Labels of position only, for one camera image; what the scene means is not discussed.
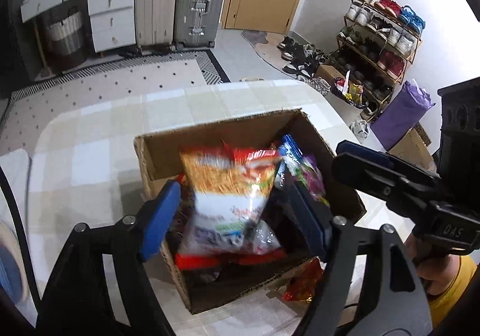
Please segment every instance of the wall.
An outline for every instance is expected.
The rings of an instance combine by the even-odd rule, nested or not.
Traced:
[[[437,90],[479,76],[480,24],[465,0],[395,0],[408,4],[426,21],[423,44],[406,74],[425,88],[436,102],[420,121],[432,140],[429,151],[440,145],[442,123]],[[305,0],[292,27],[297,34],[325,51],[337,48],[335,36],[343,26],[350,0]]]

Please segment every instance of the cardboard box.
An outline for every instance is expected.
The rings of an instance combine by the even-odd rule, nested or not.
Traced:
[[[323,78],[327,80],[330,85],[333,84],[334,79],[341,77],[345,78],[339,71],[337,71],[331,65],[321,65],[317,69],[317,73],[315,73],[315,77]]]
[[[410,129],[388,153],[426,170],[434,167],[434,159],[415,129]]]
[[[291,134],[305,154],[312,154],[323,173],[327,199],[334,215],[343,215],[357,222],[365,207],[357,192],[337,183],[332,178],[333,152],[318,135],[314,126],[299,110],[276,111],[246,118],[184,127],[135,138],[143,188],[148,199],[153,199],[167,178],[183,172],[179,150],[188,146],[221,146],[222,141],[239,148],[268,148],[272,140]],[[255,291],[299,266],[311,254],[306,251],[289,254],[286,259],[258,266],[231,266],[222,268],[220,278],[210,284],[198,285],[189,274],[181,272],[174,262],[167,240],[161,248],[173,281],[187,309],[192,314],[213,309]]]

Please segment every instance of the blue sneaker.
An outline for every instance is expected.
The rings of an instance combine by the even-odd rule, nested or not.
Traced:
[[[425,28],[425,21],[420,18],[420,16],[415,15],[408,24],[413,30],[415,30],[419,35],[422,34],[423,29]]]
[[[415,11],[412,10],[410,6],[403,6],[402,11],[400,12],[400,16],[398,17],[398,20],[405,25],[408,24],[417,14],[415,14]]]

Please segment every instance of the shelf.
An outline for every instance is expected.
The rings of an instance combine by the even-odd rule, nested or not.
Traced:
[[[394,16],[392,16],[391,14],[389,14],[388,12],[386,11],[383,11],[381,9],[378,9],[378,8],[375,8],[374,6],[372,6],[371,4],[369,3],[366,3],[364,2],[363,0],[356,0],[357,2],[365,5],[366,7],[368,7],[369,9],[371,9],[372,11],[376,12],[377,14],[380,14],[382,15],[384,18],[387,18],[389,21],[392,21],[393,23],[395,23],[396,25],[400,26],[401,28],[405,28],[406,31],[408,31],[411,35],[413,35],[416,39],[418,40],[422,40],[421,39],[421,34],[418,34],[415,30],[413,30],[411,27],[408,27],[406,26],[404,23],[402,23],[400,20],[398,20],[397,18],[395,18]]]
[[[413,59],[415,58],[414,56],[414,51],[416,50],[416,48],[414,50],[412,50],[410,52],[410,55],[408,57],[405,57],[403,54],[401,54],[398,49],[395,47],[395,46],[392,46],[390,45],[386,40],[384,40],[383,38],[379,37],[377,34],[373,33],[371,30],[368,30],[366,26],[362,26],[362,25],[359,25],[358,23],[348,19],[346,16],[343,17],[343,20],[345,22],[345,26],[348,27],[347,25],[347,21],[350,22],[350,23],[353,23],[351,25],[351,27],[353,26],[360,26],[364,31],[370,33],[371,35],[373,35],[375,38],[378,38],[378,40],[382,43],[383,47],[382,47],[382,50],[385,49],[386,46],[388,46],[388,48],[392,48],[393,50],[395,50],[395,53],[400,56],[402,59],[404,59],[405,61],[408,61],[410,62],[411,64],[413,64]]]
[[[401,82],[402,78],[403,78],[403,74],[405,73],[405,70],[404,72],[397,78],[397,79],[393,79],[390,77],[390,75],[384,71],[382,68],[380,68],[376,62],[373,62],[371,61],[371,59],[369,59],[367,56],[363,55],[360,50],[358,50],[358,48],[355,46],[355,45],[352,45],[351,43],[347,42],[346,40],[344,40],[343,38],[339,37],[337,35],[337,40],[339,42],[342,42],[344,45],[348,46],[350,49],[352,49],[355,53],[357,53],[362,59],[364,59],[365,61],[367,61],[372,67],[374,67],[377,71],[379,71],[382,75],[384,75],[385,77],[388,78],[388,80],[392,81],[393,83],[399,83]]]

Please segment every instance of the table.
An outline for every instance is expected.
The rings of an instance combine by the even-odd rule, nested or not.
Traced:
[[[321,94],[296,80],[155,92],[60,114],[38,140],[29,183],[29,240],[40,292],[76,223],[110,225],[124,215],[135,214],[143,204],[135,136],[294,108],[309,116],[332,150],[345,139],[357,142]],[[387,211],[379,199],[359,195],[367,213],[358,225],[378,228],[391,223],[406,238],[411,229],[407,221]],[[111,257],[104,255],[104,263],[116,318],[128,323]],[[154,257],[145,268],[177,335],[291,335],[302,316],[277,297],[270,298],[266,289],[193,316],[184,307],[161,256]],[[360,279],[361,268],[355,271],[355,281]]]

